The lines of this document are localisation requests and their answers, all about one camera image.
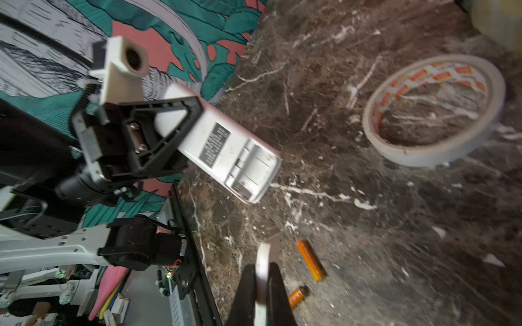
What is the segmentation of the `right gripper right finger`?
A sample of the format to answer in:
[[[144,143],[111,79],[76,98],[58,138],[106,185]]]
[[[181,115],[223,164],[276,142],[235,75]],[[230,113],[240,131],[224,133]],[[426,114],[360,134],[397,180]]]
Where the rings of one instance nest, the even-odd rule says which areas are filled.
[[[281,270],[275,262],[271,262],[269,266],[266,310],[268,326],[297,326]]]

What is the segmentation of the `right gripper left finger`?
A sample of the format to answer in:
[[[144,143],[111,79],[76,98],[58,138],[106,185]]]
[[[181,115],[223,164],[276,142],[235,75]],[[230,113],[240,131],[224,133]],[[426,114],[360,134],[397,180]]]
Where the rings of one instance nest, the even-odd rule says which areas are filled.
[[[253,264],[244,267],[228,314],[226,326],[253,326],[256,304],[256,269]]]

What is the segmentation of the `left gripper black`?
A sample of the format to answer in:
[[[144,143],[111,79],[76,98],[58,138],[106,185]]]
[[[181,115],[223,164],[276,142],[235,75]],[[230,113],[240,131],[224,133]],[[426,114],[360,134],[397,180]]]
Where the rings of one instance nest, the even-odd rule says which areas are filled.
[[[82,156],[55,193],[71,204],[134,200],[143,190],[138,177],[165,177],[186,168],[188,159],[178,147],[202,114],[197,96],[76,111],[69,126]]]

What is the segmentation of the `orange battery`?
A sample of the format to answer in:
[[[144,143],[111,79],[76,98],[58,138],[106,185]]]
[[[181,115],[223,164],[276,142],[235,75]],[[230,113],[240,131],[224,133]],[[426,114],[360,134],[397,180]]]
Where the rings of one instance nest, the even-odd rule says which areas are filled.
[[[306,285],[296,288],[288,297],[291,309],[295,309],[309,294],[309,288]]]
[[[307,240],[299,240],[297,242],[297,247],[299,249],[300,254],[302,255],[304,262],[306,263],[311,276],[313,277],[315,282],[320,282],[326,277],[326,273],[315,255],[315,252]]]

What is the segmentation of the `white battery cover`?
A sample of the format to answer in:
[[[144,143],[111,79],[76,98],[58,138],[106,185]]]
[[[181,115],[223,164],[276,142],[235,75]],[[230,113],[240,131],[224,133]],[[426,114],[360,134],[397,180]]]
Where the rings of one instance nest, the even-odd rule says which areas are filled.
[[[256,301],[254,309],[254,325],[268,325],[268,290],[269,290],[269,270],[271,263],[277,263],[280,250],[279,234],[263,240],[257,251],[255,276],[256,276]]]

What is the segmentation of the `white red remote control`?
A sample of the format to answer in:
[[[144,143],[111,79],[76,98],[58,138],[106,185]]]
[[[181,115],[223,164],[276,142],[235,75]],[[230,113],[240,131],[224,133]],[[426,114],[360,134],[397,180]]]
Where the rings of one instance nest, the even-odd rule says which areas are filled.
[[[281,167],[281,154],[182,84],[171,84],[163,99],[189,97],[199,100],[203,112],[178,152],[242,202],[260,202]]]

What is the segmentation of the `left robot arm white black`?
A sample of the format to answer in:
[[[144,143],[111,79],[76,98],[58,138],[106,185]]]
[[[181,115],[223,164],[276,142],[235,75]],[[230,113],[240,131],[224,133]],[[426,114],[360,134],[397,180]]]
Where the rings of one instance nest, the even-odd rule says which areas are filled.
[[[195,97],[77,109],[67,137],[1,102],[1,183],[26,200],[2,224],[38,239],[65,236],[86,208],[136,195],[136,182],[178,172],[181,142],[203,114]]]

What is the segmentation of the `pink object on shelf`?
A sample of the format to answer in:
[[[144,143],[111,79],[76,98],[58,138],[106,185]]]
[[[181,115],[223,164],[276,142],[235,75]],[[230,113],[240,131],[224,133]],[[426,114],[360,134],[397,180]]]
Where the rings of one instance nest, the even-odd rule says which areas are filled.
[[[113,290],[118,287],[118,284],[122,281],[128,271],[127,268],[121,266],[107,267],[99,286],[97,300],[91,313],[88,315],[88,320],[93,321],[95,319],[108,297],[110,297]]]

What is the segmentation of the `white tape roll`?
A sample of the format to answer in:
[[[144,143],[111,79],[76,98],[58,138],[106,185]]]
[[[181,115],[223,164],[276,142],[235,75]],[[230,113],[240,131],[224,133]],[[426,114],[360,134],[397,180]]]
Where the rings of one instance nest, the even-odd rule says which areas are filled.
[[[488,140],[507,86],[484,58],[446,54],[409,65],[371,95],[362,125],[374,148],[406,167],[434,167],[466,156]]]

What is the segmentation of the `spice jar black lid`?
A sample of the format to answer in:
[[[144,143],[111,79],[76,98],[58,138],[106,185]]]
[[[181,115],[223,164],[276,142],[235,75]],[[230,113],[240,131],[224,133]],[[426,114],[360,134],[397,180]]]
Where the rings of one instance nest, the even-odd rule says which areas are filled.
[[[467,1],[466,9],[475,29],[521,54],[521,0]]]

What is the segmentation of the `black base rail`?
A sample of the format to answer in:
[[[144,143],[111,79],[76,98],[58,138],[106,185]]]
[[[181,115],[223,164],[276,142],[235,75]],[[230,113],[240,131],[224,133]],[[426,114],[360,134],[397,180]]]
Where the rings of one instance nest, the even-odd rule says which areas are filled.
[[[170,190],[170,222],[181,229],[180,234],[186,239],[186,252],[181,266],[171,279],[170,288],[172,321],[174,325],[221,325],[222,320],[212,290],[198,253],[188,217],[182,206],[177,186]]]

